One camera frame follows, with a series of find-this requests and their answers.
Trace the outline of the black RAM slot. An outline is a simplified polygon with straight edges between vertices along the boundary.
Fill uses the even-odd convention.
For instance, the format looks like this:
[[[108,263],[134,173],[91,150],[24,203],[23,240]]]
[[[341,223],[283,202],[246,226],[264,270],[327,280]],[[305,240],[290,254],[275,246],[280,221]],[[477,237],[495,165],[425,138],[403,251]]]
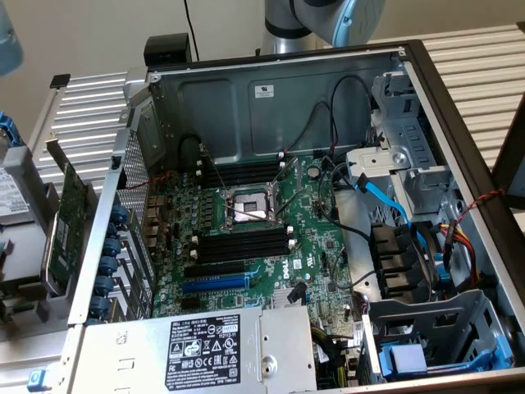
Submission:
[[[265,183],[272,181],[275,178],[273,176],[245,176],[239,178],[223,178],[220,181],[217,177],[202,179],[201,186],[203,188],[215,188],[215,187],[231,187],[231,186],[242,186],[256,183]]]
[[[265,244],[255,244],[255,245],[232,245],[232,246],[229,246],[229,247],[218,247],[218,246],[215,246],[215,247],[204,247],[204,248],[200,248],[198,246],[195,246],[194,248],[197,249],[197,250],[201,250],[201,249],[211,249],[211,248],[219,248],[219,249],[227,249],[227,250],[231,250],[231,249],[234,249],[234,248],[250,248],[250,247],[273,247],[273,246],[287,246],[288,245],[283,245],[283,244],[270,244],[270,243],[265,243]]]
[[[280,169],[278,161],[259,161],[259,162],[244,162],[244,163],[222,163],[214,165],[219,171],[276,171]],[[211,163],[205,165],[212,169],[214,167]]]
[[[205,243],[204,245],[199,245],[198,244],[198,247],[200,247],[200,248],[215,247],[215,246],[218,246],[218,247],[229,247],[229,246],[232,246],[232,245],[255,245],[255,244],[265,244],[265,243],[278,244],[278,245],[280,245],[280,244],[288,245],[288,241],[226,241],[226,242],[221,242],[221,243],[219,243],[219,242]]]
[[[290,254],[290,249],[287,246],[234,248],[231,250],[224,248],[193,249],[189,252],[189,256],[197,263],[221,263],[288,254]]]
[[[217,167],[221,176],[270,176],[276,175],[280,168],[278,164],[254,164],[246,166]]]
[[[223,178],[239,178],[245,176],[273,176],[276,175],[278,171],[259,171],[259,172],[220,172],[222,179]]]
[[[238,231],[215,236],[200,236],[199,245],[226,241],[288,241],[289,235],[284,227],[260,229],[255,231]]]

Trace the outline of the metal CPU socket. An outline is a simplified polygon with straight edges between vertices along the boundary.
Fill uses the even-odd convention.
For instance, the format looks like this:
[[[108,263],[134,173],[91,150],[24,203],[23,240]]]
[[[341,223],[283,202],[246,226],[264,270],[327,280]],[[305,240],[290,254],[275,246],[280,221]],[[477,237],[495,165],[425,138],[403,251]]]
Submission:
[[[222,213],[219,230],[239,232],[281,226],[280,200],[281,188],[276,182],[225,188],[219,192]]]

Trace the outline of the thin metal locking lever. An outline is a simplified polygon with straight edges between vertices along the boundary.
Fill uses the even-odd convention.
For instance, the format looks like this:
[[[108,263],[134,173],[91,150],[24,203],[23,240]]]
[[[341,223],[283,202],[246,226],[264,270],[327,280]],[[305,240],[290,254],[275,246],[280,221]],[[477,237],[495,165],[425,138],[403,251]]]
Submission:
[[[297,200],[297,198],[303,193],[303,191],[303,189],[300,189],[294,192],[294,194],[277,209],[276,217],[280,217]]]
[[[228,189],[226,187],[226,184],[225,182],[223,181],[222,177],[221,177],[221,174],[220,172],[218,171],[218,168],[217,168],[217,165],[215,164],[214,162],[214,159],[212,157],[212,154],[211,152],[208,150],[208,149],[205,149],[204,150],[204,155],[207,157],[208,161],[209,161],[209,164],[211,165],[211,169],[213,170],[214,174],[215,174],[215,181],[213,181],[210,177],[208,178],[208,180],[206,181],[206,187],[207,188],[212,188],[212,187],[216,187],[216,188],[220,188],[223,192],[223,198],[226,199],[229,195],[228,195]]]

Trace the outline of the green motherboard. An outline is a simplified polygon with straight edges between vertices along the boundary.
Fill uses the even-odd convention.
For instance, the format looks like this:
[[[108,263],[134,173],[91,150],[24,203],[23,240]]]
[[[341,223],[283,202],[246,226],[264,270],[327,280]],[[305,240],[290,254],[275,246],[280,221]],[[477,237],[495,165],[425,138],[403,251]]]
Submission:
[[[277,182],[283,203],[294,192],[303,193],[280,216],[289,235],[290,254],[240,260],[245,264],[249,288],[184,294],[182,285],[213,277],[185,278],[184,268],[197,263],[189,252],[198,246],[200,236],[233,232],[219,230],[220,188],[203,188],[202,179],[215,178],[206,163],[198,162],[194,172],[175,172],[162,176],[151,189],[147,202],[147,240],[157,270],[157,292],[153,316],[204,313],[226,309],[260,307],[270,309],[276,289],[294,288],[305,282],[307,306],[314,319],[333,322],[346,318],[351,309],[348,284],[348,247],[338,225],[338,211],[331,186],[339,184],[343,164],[323,160],[319,154],[296,157],[298,162],[287,177]],[[315,181],[307,169],[317,166],[321,175]],[[198,296],[201,308],[183,311],[180,300]]]

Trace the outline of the long black expansion slot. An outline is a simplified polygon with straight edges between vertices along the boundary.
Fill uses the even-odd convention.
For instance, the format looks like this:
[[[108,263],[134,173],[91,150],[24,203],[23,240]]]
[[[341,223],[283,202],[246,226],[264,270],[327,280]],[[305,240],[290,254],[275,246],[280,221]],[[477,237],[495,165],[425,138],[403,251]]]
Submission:
[[[220,277],[245,273],[244,262],[210,263],[184,268],[185,278]]]

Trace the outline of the blue expansion slot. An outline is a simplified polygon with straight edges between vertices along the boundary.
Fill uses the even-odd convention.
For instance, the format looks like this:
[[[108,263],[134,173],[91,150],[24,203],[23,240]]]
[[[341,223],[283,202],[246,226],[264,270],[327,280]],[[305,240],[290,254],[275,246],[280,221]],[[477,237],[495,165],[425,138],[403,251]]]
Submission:
[[[182,285],[182,291],[184,294],[194,294],[206,291],[223,291],[238,288],[249,288],[249,277],[245,275],[213,277],[193,282],[185,282]]]

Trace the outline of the black angled connector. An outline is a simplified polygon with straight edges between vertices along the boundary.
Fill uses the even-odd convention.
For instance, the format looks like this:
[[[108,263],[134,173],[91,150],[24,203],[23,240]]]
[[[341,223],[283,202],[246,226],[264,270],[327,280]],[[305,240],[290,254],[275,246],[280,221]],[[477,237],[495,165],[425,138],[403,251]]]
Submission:
[[[287,300],[291,305],[297,303],[298,301],[301,305],[306,305],[307,289],[308,287],[305,282],[297,282],[294,288],[288,294]]]

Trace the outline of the silver finned heat sink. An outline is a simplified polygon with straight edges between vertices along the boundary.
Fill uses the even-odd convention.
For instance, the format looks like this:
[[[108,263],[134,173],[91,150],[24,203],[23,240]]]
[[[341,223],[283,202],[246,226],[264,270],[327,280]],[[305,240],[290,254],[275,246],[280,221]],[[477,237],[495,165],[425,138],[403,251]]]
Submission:
[[[276,289],[271,298],[270,308],[271,309],[282,309],[282,308],[292,308],[292,307],[304,306],[304,305],[301,305],[299,301],[292,305],[289,303],[289,301],[287,300],[287,296],[292,289],[293,288]]]

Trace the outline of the open metal PC case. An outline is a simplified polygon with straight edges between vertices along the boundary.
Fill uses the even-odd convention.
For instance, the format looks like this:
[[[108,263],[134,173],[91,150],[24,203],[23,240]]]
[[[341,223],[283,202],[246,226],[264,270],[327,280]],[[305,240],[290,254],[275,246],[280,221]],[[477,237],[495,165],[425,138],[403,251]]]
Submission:
[[[410,217],[365,175],[354,181],[347,153],[380,141],[372,124],[377,104],[374,79],[407,74],[432,128],[431,146],[448,164],[463,202],[457,218]],[[273,98],[255,98],[254,87],[274,85]],[[157,270],[147,240],[147,202],[166,174],[194,172],[198,162],[215,164],[280,161],[319,154],[340,161],[335,197],[338,225],[348,247],[351,309],[326,322],[308,311],[317,389],[300,394],[525,394],[525,238],[490,170],[419,42],[324,50],[291,56],[250,57],[233,62],[150,67],[128,76],[127,108],[98,201],[94,228],[80,271],[62,353],[59,394],[73,394],[72,379],[88,327],[156,318]],[[121,252],[106,297],[105,318],[89,317],[103,242],[114,204],[129,211],[117,226]],[[511,369],[362,385],[357,369],[363,315],[383,299],[370,251],[372,224],[406,225],[425,254],[433,277],[428,302],[480,290],[492,303],[514,354]],[[443,254],[450,289],[436,289],[434,253]]]

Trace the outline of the black box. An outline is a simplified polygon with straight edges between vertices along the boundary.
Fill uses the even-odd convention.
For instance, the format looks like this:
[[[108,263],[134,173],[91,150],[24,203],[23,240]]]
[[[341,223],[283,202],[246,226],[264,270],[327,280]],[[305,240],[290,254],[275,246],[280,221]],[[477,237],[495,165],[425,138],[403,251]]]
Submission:
[[[189,35],[177,33],[151,36],[144,45],[143,56],[147,67],[190,63]]]

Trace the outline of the blue plastic tab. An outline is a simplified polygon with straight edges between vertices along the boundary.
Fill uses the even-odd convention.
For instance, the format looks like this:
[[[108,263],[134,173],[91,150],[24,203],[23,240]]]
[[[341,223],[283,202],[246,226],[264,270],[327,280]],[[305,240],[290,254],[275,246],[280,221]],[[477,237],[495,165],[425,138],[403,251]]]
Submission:
[[[450,274],[445,269],[443,254],[440,252],[434,253],[434,262],[437,275],[436,289],[440,291],[450,289],[452,286],[452,279]]]

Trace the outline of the hard disk with white label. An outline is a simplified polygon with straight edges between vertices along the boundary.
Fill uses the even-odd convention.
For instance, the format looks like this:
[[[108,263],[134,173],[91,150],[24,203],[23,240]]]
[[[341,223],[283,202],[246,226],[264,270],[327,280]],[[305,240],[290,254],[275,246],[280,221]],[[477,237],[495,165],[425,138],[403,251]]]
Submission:
[[[28,204],[16,182],[0,167],[0,225],[10,226],[30,222]]]

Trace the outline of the blue plastic disk carrier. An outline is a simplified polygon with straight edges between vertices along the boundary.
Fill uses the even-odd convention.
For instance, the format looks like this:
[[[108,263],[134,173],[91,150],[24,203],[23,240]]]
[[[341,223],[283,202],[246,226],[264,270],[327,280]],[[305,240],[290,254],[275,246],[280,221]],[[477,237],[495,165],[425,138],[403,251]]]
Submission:
[[[0,112],[0,135],[5,135],[9,148],[25,146],[15,122],[5,112]]]

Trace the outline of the blue plastic latch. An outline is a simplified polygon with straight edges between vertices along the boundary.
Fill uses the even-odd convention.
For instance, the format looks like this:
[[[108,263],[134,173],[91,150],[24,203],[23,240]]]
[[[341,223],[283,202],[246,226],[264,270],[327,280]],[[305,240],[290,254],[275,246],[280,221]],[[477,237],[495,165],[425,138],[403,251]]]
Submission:
[[[46,375],[46,369],[37,369],[32,371],[26,383],[28,392],[37,393],[47,391]]]

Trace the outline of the dark brown frame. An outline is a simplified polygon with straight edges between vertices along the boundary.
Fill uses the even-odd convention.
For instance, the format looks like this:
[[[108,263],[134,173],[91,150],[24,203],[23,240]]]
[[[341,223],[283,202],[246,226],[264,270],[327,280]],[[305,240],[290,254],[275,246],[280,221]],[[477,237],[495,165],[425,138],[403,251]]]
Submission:
[[[491,170],[510,208],[525,210],[525,92]]]

